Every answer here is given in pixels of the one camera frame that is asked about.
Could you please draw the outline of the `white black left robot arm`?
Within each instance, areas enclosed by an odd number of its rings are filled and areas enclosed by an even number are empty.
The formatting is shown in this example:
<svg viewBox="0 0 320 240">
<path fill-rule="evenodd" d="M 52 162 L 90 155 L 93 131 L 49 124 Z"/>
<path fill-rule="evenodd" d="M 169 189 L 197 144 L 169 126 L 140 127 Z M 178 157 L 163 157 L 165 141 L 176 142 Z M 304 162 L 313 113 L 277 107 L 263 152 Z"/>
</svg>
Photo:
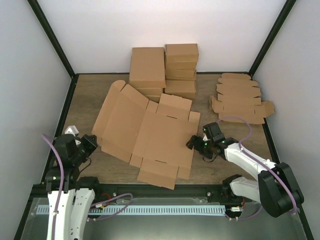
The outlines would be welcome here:
<svg viewBox="0 0 320 240">
<path fill-rule="evenodd" d="M 81 138 L 65 133 L 54 141 L 42 138 L 54 153 L 56 166 L 45 175 L 49 202 L 48 240 L 82 240 L 93 202 L 102 196 L 97 177 L 79 177 L 81 164 L 90 159 L 98 147 L 95 135 Z"/>
</svg>

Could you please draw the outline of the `large cardboard box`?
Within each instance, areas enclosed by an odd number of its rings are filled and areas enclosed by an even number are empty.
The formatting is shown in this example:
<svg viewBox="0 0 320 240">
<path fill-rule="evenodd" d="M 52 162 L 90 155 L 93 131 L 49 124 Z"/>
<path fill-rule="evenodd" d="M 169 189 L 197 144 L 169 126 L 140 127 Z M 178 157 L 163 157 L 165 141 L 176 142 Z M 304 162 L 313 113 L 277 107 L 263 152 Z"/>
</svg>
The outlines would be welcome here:
<svg viewBox="0 0 320 240">
<path fill-rule="evenodd" d="M 173 190 L 189 179 L 201 114 L 192 101 L 163 93 L 149 100 L 124 80 L 113 82 L 92 129 L 104 153 L 139 168 L 137 180 Z"/>
</svg>

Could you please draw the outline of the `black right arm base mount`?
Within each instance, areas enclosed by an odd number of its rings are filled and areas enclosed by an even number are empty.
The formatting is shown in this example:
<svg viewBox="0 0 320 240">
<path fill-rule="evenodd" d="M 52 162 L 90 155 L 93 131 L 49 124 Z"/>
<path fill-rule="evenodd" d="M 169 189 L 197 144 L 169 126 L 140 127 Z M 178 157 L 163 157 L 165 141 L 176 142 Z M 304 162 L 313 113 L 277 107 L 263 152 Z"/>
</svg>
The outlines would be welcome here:
<svg viewBox="0 0 320 240">
<path fill-rule="evenodd" d="M 242 196 L 234 195 L 229 187 L 223 184 L 211 184 L 205 187 L 207 200 L 209 203 L 219 203 L 221 205 L 240 204 L 243 202 Z"/>
</svg>

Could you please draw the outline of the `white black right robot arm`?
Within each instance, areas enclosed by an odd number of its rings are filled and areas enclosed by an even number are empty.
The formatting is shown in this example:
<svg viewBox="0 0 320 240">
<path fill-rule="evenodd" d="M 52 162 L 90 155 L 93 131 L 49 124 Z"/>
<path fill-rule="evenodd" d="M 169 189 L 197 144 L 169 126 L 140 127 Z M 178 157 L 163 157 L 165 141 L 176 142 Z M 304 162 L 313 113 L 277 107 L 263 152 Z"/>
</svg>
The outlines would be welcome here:
<svg viewBox="0 0 320 240">
<path fill-rule="evenodd" d="M 260 157 L 246 149 L 241 141 L 226 138 L 217 122 L 204 125 L 202 132 L 203 136 L 191 136 L 186 143 L 188 149 L 211 161 L 221 157 L 254 178 L 249 180 L 236 174 L 225 179 L 222 188 L 225 200 L 232 202 L 238 197 L 253 200 L 274 218 L 297 212 L 304 196 L 288 164 Z"/>
</svg>

